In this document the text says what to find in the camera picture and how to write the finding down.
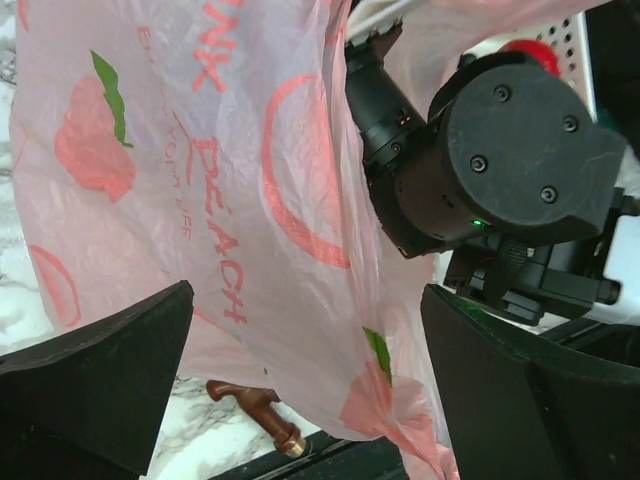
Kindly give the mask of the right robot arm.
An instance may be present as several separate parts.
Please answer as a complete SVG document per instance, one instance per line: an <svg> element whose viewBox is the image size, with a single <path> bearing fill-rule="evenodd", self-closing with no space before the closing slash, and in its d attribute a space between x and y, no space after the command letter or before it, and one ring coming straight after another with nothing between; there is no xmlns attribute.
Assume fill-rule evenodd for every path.
<svg viewBox="0 0 640 480"><path fill-rule="evenodd" d="M402 256L449 253L445 285L513 322L637 325L623 137L520 49L460 65L421 115L384 67L401 31L350 43L345 58L371 202Z"/></svg>

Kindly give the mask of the brown toy faucet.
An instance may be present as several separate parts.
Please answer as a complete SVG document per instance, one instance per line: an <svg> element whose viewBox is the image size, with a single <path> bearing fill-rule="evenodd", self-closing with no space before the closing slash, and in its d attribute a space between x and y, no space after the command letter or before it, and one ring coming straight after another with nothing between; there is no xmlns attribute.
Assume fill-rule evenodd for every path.
<svg viewBox="0 0 640 480"><path fill-rule="evenodd" d="M281 402L274 390L208 380L206 391L214 402L233 397L238 407L272 437L274 447L280 453L297 458L305 452L306 439L300 429L272 407L273 403Z"/></svg>

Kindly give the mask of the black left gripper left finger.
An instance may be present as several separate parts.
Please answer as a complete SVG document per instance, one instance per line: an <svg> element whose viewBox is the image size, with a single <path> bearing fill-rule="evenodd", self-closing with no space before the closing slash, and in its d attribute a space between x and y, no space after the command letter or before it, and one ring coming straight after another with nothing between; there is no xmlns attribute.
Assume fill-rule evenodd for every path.
<svg viewBox="0 0 640 480"><path fill-rule="evenodd" d="M138 479L148 472L193 316L180 281L1 358L4 479Z"/></svg>

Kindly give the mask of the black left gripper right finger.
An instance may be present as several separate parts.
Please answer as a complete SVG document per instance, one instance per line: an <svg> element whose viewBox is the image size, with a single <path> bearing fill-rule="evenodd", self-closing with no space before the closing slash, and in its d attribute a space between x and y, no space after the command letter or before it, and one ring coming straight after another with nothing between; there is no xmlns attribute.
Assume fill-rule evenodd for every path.
<svg viewBox="0 0 640 480"><path fill-rule="evenodd" d="M437 285L421 315L464 479L635 479L639 331L576 320L534 334Z"/></svg>

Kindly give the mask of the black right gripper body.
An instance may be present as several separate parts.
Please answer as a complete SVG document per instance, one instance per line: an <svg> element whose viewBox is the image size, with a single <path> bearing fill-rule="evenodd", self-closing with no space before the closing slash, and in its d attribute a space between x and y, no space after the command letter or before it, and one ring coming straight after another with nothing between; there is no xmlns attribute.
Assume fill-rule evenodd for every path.
<svg viewBox="0 0 640 480"><path fill-rule="evenodd" d="M403 33L396 22L345 46L346 96L363 142L365 165L398 161L435 164L437 135L385 69L384 58Z"/></svg>

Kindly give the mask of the pink plastic bag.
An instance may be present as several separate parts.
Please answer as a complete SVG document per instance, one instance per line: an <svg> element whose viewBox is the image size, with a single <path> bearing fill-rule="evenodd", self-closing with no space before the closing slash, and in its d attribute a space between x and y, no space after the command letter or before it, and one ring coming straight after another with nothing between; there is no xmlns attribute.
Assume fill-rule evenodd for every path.
<svg viewBox="0 0 640 480"><path fill-rule="evenodd" d="M382 232L345 94L351 1L20 1L14 193L71 331L180 281L183 374L275 390L454 479L420 301L435 255ZM584 1L414 1L390 56L425 110L467 48Z"/></svg>

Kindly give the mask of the red fake pomegranate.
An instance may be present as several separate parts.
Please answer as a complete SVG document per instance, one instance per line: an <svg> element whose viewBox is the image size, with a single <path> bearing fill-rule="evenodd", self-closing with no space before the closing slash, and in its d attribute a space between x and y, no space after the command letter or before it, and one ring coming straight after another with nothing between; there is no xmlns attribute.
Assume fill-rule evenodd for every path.
<svg viewBox="0 0 640 480"><path fill-rule="evenodd" d="M505 43L500 52L521 52L538 62L547 72L561 76L559 60L554 50L547 44L532 39L516 39Z"/></svg>

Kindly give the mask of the white perforated plastic basket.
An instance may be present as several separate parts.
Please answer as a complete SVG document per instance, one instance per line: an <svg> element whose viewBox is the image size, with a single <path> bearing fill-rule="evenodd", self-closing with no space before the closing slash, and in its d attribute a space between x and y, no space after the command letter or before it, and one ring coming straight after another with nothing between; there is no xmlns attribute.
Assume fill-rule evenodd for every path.
<svg viewBox="0 0 640 480"><path fill-rule="evenodd" d="M536 40L553 49L558 59L560 77L583 100L592 118L597 119L585 12L555 20L551 24L522 28L490 37L467 50L467 53L476 57L485 56L514 40Z"/></svg>

